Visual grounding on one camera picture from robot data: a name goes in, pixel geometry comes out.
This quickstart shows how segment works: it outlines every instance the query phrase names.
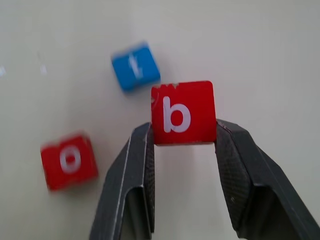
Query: letter block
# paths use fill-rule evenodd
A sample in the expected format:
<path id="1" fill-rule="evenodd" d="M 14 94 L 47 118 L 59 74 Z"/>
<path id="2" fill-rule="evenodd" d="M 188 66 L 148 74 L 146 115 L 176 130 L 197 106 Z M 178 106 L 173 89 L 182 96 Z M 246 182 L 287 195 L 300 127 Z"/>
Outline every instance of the letter block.
<path id="1" fill-rule="evenodd" d="M 155 59 L 146 42 L 112 56 L 115 75 L 125 92 L 160 80 Z"/>
<path id="2" fill-rule="evenodd" d="M 44 146 L 41 158 L 46 184 L 51 191 L 98 176 L 90 140 L 83 134 Z"/>
<path id="3" fill-rule="evenodd" d="M 210 81 L 154 86 L 151 115 L 156 145 L 212 143 L 217 138 Z"/>

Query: white table surface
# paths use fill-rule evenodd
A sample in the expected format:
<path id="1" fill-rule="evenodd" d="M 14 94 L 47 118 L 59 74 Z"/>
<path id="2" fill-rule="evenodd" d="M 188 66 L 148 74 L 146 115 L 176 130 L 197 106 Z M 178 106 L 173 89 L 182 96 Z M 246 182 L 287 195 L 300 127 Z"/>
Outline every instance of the white table surface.
<path id="1" fill-rule="evenodd" d="M 216 115 L 248 129 L 320 223 L 320 1 L 2 0 L 0 238 L 85 240 L 105 174 L 150 120 L 112 53 L 148 41 L 164 83 L 210 80 Z M 43 143 L 86 131 L 99 179 L 51 194 Z M 156 147 L 154 240 L 235 240 L 213 145 Z"/>

